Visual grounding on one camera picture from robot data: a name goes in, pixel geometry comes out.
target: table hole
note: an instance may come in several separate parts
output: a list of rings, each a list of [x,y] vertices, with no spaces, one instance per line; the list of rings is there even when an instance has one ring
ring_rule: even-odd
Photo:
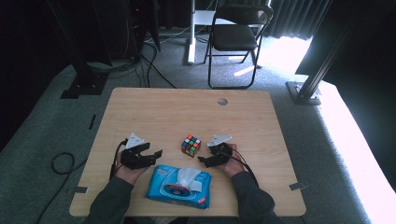
[[[219,98],[219,99],[218,99],[218,104],[219,104],[219,105],[227,105],[227,104],[228,104],[228,101],[227,101],[227,99]]]

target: sleeve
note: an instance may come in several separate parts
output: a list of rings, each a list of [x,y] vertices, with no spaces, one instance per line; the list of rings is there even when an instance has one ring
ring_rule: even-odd
[[[248,172],[241,172],[231,178],[238,200],[241,223],[284,224],[274,213],[274,199],[260,189]]]
[[[113,176],[91,204],[83,224],[120,224],[128,210],[134,185]]]

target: person's right hand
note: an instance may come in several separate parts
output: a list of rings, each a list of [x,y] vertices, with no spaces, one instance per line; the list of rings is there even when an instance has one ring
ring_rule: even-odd
[[[236,151],[236,144],[227,144],[229,147],[231,147],[233,150],[233,157],[235,157],[238,160],[241,160],[241,157],[238,155]],[[224,173],[227,174],[227,176],[232,177],[233,175],[236,175],[240,172],[245,171],[245,167],[243,164],[241,164],[239,161],[236,161],[234,159],[230,159],[227,163],[222,164],[217,166],[220,170],[224,171]]]

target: rubik's cube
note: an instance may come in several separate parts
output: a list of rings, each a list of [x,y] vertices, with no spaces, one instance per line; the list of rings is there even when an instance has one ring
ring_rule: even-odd
[[[201,140],[189,134],[186,140],[181,144],[181,151],[194,158],[200,146]]]

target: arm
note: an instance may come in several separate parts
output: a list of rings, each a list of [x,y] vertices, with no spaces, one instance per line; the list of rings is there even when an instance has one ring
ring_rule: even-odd
[[[131,200],[131,191],[137,178],[146,172],[148,167],[130,170],[120,163],[117,157],[117,172],[96,196],[91,204],[90,214],[84,224],[120,224]]]
[[[235,144],[230,144],[230,147],[236,150]],[[233,151],[233,157],[240,160],[235,151]],[[229,160],[227,164],[220,165],[218,168],[231,178],[242,223],[284,223],[274,213],[274,199],[255,184],[249,172],[245,171],[245,167],[240,162]]]

